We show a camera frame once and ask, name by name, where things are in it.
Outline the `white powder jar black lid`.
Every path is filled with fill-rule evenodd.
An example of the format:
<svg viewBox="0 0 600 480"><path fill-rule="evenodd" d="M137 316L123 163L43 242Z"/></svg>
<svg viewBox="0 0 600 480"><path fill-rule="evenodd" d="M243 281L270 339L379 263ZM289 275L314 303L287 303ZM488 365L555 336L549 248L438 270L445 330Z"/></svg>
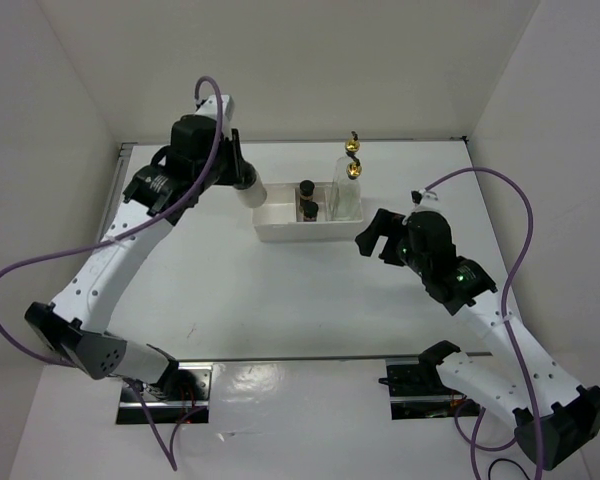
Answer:
<svg viewBox="0 0 600 480"><path fill-rule="evenodd" d="M257 172L247 178L247 182L234 186L240 202L249 209L261 207L267 200L267 190Z"/></svg>

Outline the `glass oil bottle gold spout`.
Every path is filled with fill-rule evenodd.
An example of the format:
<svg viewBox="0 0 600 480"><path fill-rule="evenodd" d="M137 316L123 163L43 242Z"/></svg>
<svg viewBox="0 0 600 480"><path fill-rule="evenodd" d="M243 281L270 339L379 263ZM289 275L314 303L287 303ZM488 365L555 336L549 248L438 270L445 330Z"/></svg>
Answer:
<svg viewBox="0 0 600 480"><path fill-rule="evenodd" d="M337 220L355 220L360 213L360 176L362 167L359 161L343 159L343 167L337 182L337 201L334 217Z"/></svg>

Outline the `spice jar black lid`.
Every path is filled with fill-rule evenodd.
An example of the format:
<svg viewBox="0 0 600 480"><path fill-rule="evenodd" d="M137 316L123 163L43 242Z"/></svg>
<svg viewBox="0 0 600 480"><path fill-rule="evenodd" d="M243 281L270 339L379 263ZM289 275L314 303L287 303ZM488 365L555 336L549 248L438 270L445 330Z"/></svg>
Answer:
<svg viewBox="0 0 600 480"><path fill-rule="evenodd" d="M314 201L303 201L301 204L301 213L304 222L316 222L319 205Z"/></svg>
<svg viewBox="0 0 600 480"><path fill-rule="evenodd" d="M313 200L315 184L311 180L303 180L299 184L299 196L302 202L310 202Z"/></svg>

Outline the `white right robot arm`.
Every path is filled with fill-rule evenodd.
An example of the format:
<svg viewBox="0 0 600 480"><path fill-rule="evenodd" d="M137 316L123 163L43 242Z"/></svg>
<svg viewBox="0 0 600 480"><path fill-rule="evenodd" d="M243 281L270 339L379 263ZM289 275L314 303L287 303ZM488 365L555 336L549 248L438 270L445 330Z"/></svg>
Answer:
<svg viewBox="0 0 600 480"><path fill-rule="evenodd" d="M504 369L495 373L457 345L440 341L419 356L423 389L465 394L508 425L520 449L546 471L597 436L600 387L587 387L564 370L521 320L500 306L494 280L479 263L457 254L439 212L405 216L380 209L355 238L360 254L370 256L380 238L386 240L380 260L410 268L426 293L482 340Z"/></svg>

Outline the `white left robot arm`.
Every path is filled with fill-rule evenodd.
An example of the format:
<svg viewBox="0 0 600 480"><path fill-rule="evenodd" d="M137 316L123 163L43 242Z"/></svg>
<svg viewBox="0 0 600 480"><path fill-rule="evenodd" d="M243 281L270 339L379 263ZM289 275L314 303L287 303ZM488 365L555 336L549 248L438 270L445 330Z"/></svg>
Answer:
<svg viewBox="0 0 600 480"><path fill-rule="evenodd" d="M178 361L151 345L109 332L116 305L151 251L214 185L232 187L248 208L267 193L241 152L226 115L185 115L169 144L138 170L123 191L103 247L50 303L34 302L25 319L53 350L94 380L109 376L143 383L156 399L173 396L185 381Z"/></svg>

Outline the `white three-compartment organizer tray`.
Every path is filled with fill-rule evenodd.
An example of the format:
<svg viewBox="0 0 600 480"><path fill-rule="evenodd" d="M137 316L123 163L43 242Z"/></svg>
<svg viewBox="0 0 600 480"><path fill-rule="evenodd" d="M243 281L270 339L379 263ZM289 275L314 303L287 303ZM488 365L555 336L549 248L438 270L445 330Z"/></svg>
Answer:
<svg viewBox="0 0 600 480"><path fill-rule="evenodd" d="M330 182L315 184L313 201L318 205L317 219L305 221L300 211L299 185L294 183L265 184L265 203L252 211L252 225L262 242L302 242L353 240L364 223L363 202L357 194L353 215L333 220L330 214Z"/></svg>

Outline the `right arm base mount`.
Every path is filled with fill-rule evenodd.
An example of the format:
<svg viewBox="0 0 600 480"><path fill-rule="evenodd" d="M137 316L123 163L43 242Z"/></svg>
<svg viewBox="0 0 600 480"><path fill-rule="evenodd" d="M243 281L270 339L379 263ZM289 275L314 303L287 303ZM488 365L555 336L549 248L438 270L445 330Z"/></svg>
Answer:
<svg viewBox="0 0 600 480"><path fill-rule="evenodd" d="M416 357L389 359L378 383L387 388L393 420L476 417L479 407L441 383L436 367L460 348L441 341Z"/></svg>

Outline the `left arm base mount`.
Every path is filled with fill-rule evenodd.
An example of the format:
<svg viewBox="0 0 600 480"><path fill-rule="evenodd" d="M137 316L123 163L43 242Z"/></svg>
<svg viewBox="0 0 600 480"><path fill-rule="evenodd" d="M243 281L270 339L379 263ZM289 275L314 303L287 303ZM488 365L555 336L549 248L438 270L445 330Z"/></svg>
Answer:
<svg viewBox="0 0 600 480"><path fill-rule="evenodd" d="M142 399L155 424L206 424L209 421L209 400L213 379L211 363L181 362L184 383L175 387L168 397L146 383L134 381L136 391L122 384L115 423L117 425L147 425Z"/></svg>

